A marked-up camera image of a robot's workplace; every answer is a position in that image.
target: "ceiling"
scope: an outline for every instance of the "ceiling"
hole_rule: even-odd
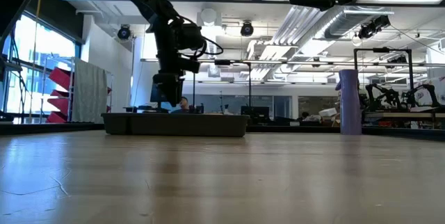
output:
[[[135,18],[141,17],[140,13],[131,2],[128,1],[71,1],[72,5],[79,11],[96,15],[98,21],[106,17]],[[251,40],[257,40],[262,37],[272,37],[285,20],[291,5],[283,4],[245,4],[245,3],[208,3],[208,2],[175,2],[175,9],[185,17],[192,20],[197,19],[197,14],[205,8],[212,8],[221,14],[222,24],[227,28],[224,35],[219,35],[217,42],[226,49],[230,49],[231,54],[227,58],[240,56],[246,52]],[[416,62],[424,61],[426,48],[411,38],[416,33],[421,32],[421,37],[434,36],[437,38],[445,37],[442,31],[445,31],[445,8],[391,8],[394,12],[389,16],[391,25],[400,31],[389,27],[383,32],[377,34],[372,40],[363,42],[362,47],[392,47],[392,48],[412,48],[414,60]],[[240,37],[242,22],[252,21],[255,27],[254,35],[250,38]],[[119,24],[103,22],[101,26],[107,33],[115,34],[119,29]],[[142,34],[144,26],[134,25],[133,30]],[[423,44],[431,44],[434,40],[417,38]],[[357,48],[352,42],[338,41],[326,49],[327,57],[343,58],[343,61],[351,61],[353,49]],[[364,61],[374,61],[382,54],[368,52],[361,54],[365,57]]]

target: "wooden floor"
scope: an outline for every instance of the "wooden floor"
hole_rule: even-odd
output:
[[[0,138],[0,223],[445,223],[445,143],[336,134]]]

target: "camera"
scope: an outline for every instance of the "camera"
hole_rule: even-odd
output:
[[[241,28],[241,35],[244,37],[252,36],[253,34],[253,26],[252,22],[244,22],[243,27]]]
[[[122,25],[118,32],[118,38],[121,40],[128,40],[131,36],[130,25]]]

